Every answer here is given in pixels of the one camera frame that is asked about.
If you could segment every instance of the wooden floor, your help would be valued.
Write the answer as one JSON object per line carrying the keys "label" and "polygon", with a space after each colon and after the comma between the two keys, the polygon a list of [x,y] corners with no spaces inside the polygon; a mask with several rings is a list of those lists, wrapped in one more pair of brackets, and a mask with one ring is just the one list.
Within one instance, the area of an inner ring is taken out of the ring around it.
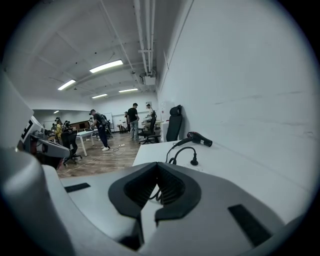
{"label": "wooden floor", "polygon": [[125,144],[125,146],[120,147],[116,152],[113,152],[112,150],[102,152],[101,146],[103,146],[103,144],[101,141],[98,141],[95,138],[93,139],[94,146],[92,146],[91,139],[86,140],[86,138],[84,138],[83,140],[87,156],[85,156],[82,151],[80,140],[77,139],[77,154],[82,155],[82,159],[78,157],[76,164],[74,164],[72,160],[69,160],[67,162],[67,166],[61,165],[61,167],[57,170],[58,174],[61,174],[59,175],[60,178],[108,173],[131,167],[140,148],[138,142],[131,141],[129,132],[115,132],[113,133],[113,138],[108,137],[108,144],[111,148],[118,147],[120,144]]}

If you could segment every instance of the gray pants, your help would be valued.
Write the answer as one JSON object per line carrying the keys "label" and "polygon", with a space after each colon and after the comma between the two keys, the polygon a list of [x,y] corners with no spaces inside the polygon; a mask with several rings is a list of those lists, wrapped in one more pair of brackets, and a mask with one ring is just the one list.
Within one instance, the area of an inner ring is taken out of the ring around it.
{"label": "gray pants", "polygon": [[130,123],[130,137],[131,140],[135,139],[136,141],[139,140],[139,123],[138,120],[134,120]]}

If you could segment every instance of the ceiling light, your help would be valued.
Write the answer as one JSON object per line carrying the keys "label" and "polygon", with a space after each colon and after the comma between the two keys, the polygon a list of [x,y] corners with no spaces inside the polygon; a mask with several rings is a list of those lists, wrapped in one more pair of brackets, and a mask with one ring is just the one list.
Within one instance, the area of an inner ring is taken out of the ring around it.
{"label": "ceiling light", "polygon": [[93,69],[90,69],[89,71],[91,73],[96,73],[96,72],[98,72],[100,70],[105,70],[105,69],[108,69],[108,68],[111,68],[111,67],[114,67],[114,66],[118,66],[118,65],[122,65],[122,64],[123,64],[123,62],[120,59],[120,60],[117,60],[117,61],[114,61],[114,62],[110,62],[110,63],[104,64],[102,66],[97,66],[97,67],[95,67]]}
{"label": "ceiling light", "polygon": [[69,82],[65,83],[64,85],[62,85],[61,87],[58,88],[58,90],[63,90],[64,88],[68,87],[69,85],[72,85],[73,83],[75,83],[75,80],[70,80]]}
{"label": "ceiling light", "polygon": [[129,90],[120,90],[119,93],[124,93],[124,92],[130,92],[130,91],[137,91],[138,89],[129,89]]}
{"label": "ceiling light", "polygon": [[108,94],[101,94],[101,95],[92,97],[92,99],[99,98],[99,97],[103,97],[103,96],[107,96],[107,95],[108,95]]}

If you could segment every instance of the table leg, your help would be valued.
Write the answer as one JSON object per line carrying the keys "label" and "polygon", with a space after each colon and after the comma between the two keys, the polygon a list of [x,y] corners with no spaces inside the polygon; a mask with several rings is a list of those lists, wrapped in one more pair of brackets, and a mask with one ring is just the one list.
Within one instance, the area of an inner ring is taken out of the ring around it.
{"label": "table leg", "polygon": [[91,133],[91,142],[92,142],[92,146],[94,146],[95,143],[94,143],[94,138],[92,137],[92,133]]}
{"label": "table leg", "polygon": [[81,145],[82,145],[82,150],[83,150],[84,156],[86,157],[87,156],[87,152],[86,152],[84,140],[82,139],[81,136],[79,138],[80,138],[80,141],[81,141]]}

